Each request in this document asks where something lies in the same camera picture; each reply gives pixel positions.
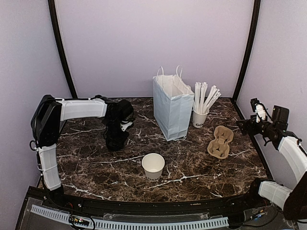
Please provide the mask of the black plastic cup lid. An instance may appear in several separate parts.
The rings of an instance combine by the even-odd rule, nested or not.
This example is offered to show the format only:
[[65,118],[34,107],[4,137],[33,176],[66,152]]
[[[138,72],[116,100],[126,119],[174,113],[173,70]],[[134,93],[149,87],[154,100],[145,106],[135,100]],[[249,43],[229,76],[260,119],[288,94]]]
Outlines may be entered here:
[[106,147],[109,151],[120,151],[125,147],[125,143],[106,142]]

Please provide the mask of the white paper coffee cup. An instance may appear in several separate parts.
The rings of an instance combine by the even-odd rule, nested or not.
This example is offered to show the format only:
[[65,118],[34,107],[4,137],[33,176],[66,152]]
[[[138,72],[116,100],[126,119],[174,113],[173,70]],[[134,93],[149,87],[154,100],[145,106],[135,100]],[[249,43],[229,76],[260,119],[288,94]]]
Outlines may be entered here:
[[162,175],[165,160],[162,155],[158,153],[149,153],[142,159],[142,167],[144,169],[146,178],[151,181],[156,181]]

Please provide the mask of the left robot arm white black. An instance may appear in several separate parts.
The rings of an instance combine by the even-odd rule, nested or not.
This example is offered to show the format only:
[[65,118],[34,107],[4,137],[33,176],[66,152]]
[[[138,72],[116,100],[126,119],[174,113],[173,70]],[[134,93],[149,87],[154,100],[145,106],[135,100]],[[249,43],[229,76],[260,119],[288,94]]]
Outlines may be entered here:
[[135,120],[134,109],[125,99],[115,102],[101,95],[93,98],[64,99],[48,94],[43,96],[32,117],[34,139],[29,145],[33,151],[37,151],[44,185],[52,191],[48,199],[57,209],[63,209],[68,204],[67,197],[57,191],[61,187],[56,159],[60,124],[66,120],[88,117],[102,119],[106,126],[103,137],[108,150],[119,151],[124,148],[129,136],[127,130],[133,126]]

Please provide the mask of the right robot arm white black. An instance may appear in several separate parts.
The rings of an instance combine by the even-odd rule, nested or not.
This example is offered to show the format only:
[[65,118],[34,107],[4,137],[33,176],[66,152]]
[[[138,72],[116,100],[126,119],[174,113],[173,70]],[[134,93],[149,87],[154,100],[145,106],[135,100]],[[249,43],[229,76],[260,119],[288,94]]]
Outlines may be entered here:
[[250,101],[254,115],[250,119],[239,120],[237,125],[243,135],[261,134],[266,144],[272,143],[275,149],[287,160],[295,175],[294,189],[287,188],[273,180],[257,178],[245,196],[245,204],[255,208],[263,198],[278,206],[285,219],[307,221],[307,152],[302,140],[288,131],[289,109],[274,106],[270,115],[258,99]]

